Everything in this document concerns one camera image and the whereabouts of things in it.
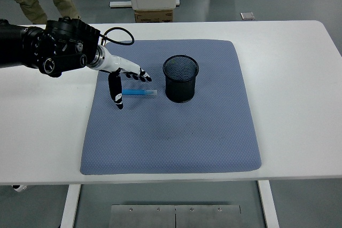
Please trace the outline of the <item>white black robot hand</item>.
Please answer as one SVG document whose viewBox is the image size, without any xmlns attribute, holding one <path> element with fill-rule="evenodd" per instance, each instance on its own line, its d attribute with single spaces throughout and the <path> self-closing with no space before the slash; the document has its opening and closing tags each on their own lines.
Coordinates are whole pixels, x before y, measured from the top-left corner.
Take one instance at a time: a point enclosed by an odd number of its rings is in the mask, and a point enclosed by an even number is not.
<svg viewBox="0 0 342 228">
<path fill-rule="evenodd" d="M 123 109 L 122 103 L 122 84 L 120 74 L 125 74 L 128 78 L 151 82 L 150 75 L 138 64 L 123 57 L 109 53 L 104 46 L 98 46 L 99 63 L 96 70 L 107 72 L 110 96 L 118 109 Z"/>
</svg>

